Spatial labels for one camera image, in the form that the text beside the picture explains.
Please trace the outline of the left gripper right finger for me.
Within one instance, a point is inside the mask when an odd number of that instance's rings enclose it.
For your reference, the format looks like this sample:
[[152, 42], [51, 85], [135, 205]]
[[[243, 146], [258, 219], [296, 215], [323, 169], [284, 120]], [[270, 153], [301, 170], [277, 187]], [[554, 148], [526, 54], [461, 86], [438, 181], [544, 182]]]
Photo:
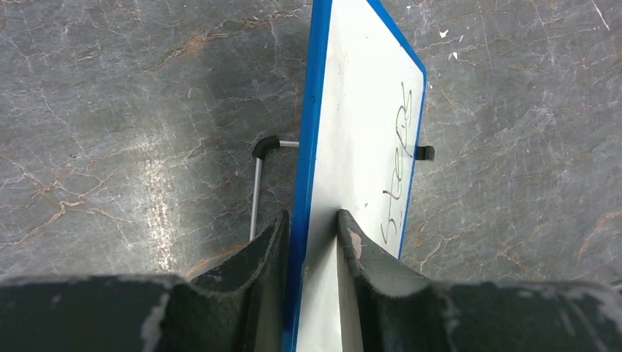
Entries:
[[336, 215], [344, 351], [619, 351], [621, 288], [595, 282], [443, 282]]

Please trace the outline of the blue framed whiteboard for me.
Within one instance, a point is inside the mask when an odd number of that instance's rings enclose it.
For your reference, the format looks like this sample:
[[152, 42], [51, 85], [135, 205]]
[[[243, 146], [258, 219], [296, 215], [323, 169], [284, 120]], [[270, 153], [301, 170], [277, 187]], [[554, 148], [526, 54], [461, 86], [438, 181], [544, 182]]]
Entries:
[[417, 161], [427, 72], [380, 1], [314, 1], [298, 141], [284, 351], [358, 351], [358, 308], [345, 269], [379, 253], [399, 260]]

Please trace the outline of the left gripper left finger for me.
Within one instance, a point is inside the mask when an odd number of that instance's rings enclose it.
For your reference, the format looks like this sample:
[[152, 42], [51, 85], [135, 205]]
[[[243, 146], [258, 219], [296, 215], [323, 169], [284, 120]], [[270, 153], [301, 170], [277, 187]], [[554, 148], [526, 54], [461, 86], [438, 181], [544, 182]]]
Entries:
[[279, 351], [289, 215], [205, 273], [1, 281], [3, 351]]

